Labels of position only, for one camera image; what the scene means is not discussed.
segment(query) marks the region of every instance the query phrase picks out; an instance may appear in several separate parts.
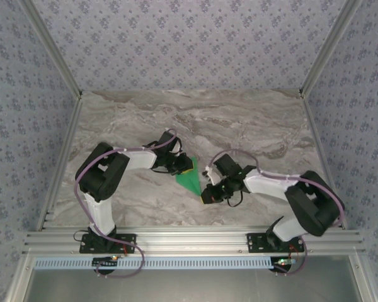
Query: wall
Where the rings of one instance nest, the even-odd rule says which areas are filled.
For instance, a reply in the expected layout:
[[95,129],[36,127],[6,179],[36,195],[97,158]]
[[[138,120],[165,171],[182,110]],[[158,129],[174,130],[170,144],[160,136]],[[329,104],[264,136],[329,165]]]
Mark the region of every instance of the wall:
[[343,0],[34,0],[82,90],[298,88]]
[[0,0],[0,301],[37,225],[74,100],[15,0]]
[[363,2],[308,99],[378,282],[378,0]]

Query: patterned wallpaper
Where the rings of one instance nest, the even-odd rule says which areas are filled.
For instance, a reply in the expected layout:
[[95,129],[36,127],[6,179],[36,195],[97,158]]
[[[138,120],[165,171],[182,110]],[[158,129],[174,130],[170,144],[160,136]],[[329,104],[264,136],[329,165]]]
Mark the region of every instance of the patterned wallpaper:
[[378,0],[363,2],[308,98],[378,283]]
[[0,0],[0,301],[34,230],[74,100],[16,0]]
[[344,0],[34,0],[82,90],[298,88]]

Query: gray marble table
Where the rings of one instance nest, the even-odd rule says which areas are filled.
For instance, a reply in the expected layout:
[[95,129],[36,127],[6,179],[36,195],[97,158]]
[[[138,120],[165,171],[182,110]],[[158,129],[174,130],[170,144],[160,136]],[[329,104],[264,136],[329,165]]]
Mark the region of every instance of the gray marble table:
[[[291,91],[85,92],[52,224],[88,225],[73,193],[74,175],[102,141],[136,147],[176,128],[183,150],[198,159],[199,173],[218,151],[242,148],[258,156],[266,171],[289,174],[308,169],[322,175],[301,100]],[[240,164],[253,164],[240,154]],[[206,180],[201,177],[202,188]],[[290,213],[288,204],[245,194],[237,208],[204,205],[169,175],[128,171],[113,195],[117,225],[269,225]],[[232,203],[239,199],[234,195]]]

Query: green cloth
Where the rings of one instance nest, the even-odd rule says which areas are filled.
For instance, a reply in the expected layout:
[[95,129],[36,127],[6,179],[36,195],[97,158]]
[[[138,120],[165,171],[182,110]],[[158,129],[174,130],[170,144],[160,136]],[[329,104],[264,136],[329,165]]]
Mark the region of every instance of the green cloth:
[[193,170],[179,175],[175,175],[176,182],[183,186],[185,189],[195,193],[197,196],[202,195],[200,188],[199,174],[197,170],[196,157],[190,158],[193,162]]

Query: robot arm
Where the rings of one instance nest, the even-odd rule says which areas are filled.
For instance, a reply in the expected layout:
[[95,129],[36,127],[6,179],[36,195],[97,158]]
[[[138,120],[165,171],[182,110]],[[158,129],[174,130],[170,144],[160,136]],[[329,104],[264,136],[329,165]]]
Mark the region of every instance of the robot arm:
[[[289,202],[293,213],[279,218],[266,232],[268,244],[275,249],[306,233],[323,235],[340,214],[333,199],[315,186],[288,178],[272,179],[261,174],[253,166],[242,169],[227,154],[216,160],[214,164],[225,178],[216,183],[214,177],[216,173],[212,169],[205,171],[205,175],[209,178],[214,177],[214,181],[203,191],[203,203],[220,203],[229,199],[235,191],[266,194]],[[299,177],[314,181],[333,193],[323,179],[313,171],[307,171]]]
[[[171,140],[173,135],[164,132],[158,141],[145,147],[160,145]],[[151,169],[164,167],[165,173],[180,174],[193,169],[192,160],[181,151],[181,140],[176,137],[171,143],[153,150],[124,151],[111,154],[92,166],[81,179],[79,186],[84,193],[88,209],[94,223],[105,235],[116,233],[112,218],[112,195],[116,191],[123,173],[134,169]],[[83,169],[95,158],[114,148],[105,143],[99,143],[76,173],[76,179]],[[96,233],[93,224],[89,232]]]

